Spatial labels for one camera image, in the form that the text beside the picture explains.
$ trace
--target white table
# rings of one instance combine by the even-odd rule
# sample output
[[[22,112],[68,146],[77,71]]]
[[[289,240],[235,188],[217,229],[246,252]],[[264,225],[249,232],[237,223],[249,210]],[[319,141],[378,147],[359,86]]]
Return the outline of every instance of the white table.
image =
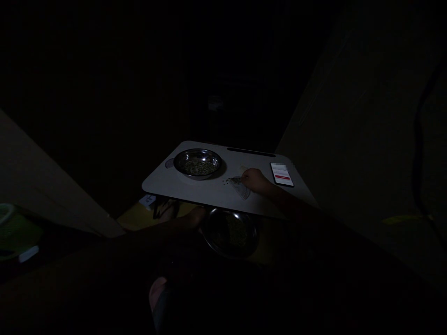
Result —
[[[216,175],[213,175],[209,179],[195,181],[178,172],[175,167],[166,168],[166,161],[174,158],[178,153],[184,150],[194,148],[212,150],[222,158],[224,164]],[[277,208],[262,196],[251,192],[250,196],[246,200],[243,200],[236,190],[225,181],[228,178],[240,176],[241,167],[247,167],[260,169],[268,180],[274,182],[270,168],[271,162],[284,163],[295,184],[295,187],[292,188],[280,186],[281,188],[310,205],[318,207],[312,193],[307,188],[291,160],[287,157],[281,155],[269,157],[257,154],[256,152],[247,153],[230,151],[228,150],[228,147],[194,141],[180,143],[180,145],[166,157],[154,172],[144,180],[142,188],[149,194],[162,195],[182,201],[230,209],[236,212],[284,219],[284,216],[277,210]]]

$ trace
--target hand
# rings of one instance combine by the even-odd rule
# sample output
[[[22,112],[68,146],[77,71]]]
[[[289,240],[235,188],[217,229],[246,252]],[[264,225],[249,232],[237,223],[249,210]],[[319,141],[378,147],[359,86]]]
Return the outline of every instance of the hand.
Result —
[[[265,195],[273,186],[271,182],[262,174],[261,170],[250,168],[241,177],[241,182],[253,192]]]
[[[197,229],[202,222],[202,220],[205,218],[206,210],[201,207],[197,206],[192,209],[188,214],[186,214],[186,217],[189,219],[189,223],[191,224],[191,229]]]

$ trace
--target finger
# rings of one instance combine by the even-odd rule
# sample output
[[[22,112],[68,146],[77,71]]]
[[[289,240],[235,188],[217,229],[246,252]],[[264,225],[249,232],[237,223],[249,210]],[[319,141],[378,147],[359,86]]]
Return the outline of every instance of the finger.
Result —
[[[248,174],[250,173],[249,171],[250,171],[250,169],[244,171],[244,173],[241,176],[241,180],[248,178]]]

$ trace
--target phone screen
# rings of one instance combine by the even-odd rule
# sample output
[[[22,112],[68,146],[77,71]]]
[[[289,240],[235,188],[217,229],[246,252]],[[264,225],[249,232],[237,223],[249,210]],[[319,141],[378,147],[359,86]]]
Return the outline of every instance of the phone screen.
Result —
[[[270,167],[276,184],[294,187],[292,178],[290,177],[285,164],[270,163]]]

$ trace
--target stainless steel bowl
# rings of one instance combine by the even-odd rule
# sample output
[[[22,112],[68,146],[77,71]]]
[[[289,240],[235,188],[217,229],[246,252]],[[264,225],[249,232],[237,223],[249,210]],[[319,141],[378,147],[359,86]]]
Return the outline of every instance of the stainless steel bowl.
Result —
[[[245,226],[247,238],[242,247],[236,247],[229,243],[227,215],[234,216]],[[259,243],[256,223],[247,214],[215,208],[209,212],[207,218],[202,222],[201,229],[208,245],[219,255],[227,258],[247,258],[256,250]]]
[[[214,172],[211,172],[210,174],[187,174],[185,167],[186,163],[189,161],[207,161],[212,163],[216,167],[216,170]],[[214,151],[208,149],[189,149],[182,151],[174,158],[174,167],[177,169],[178,172],[184,174],[188,178],[194,180],[204,180],[210,178],[222,167],[222,158],[220,158],[220,156]]]

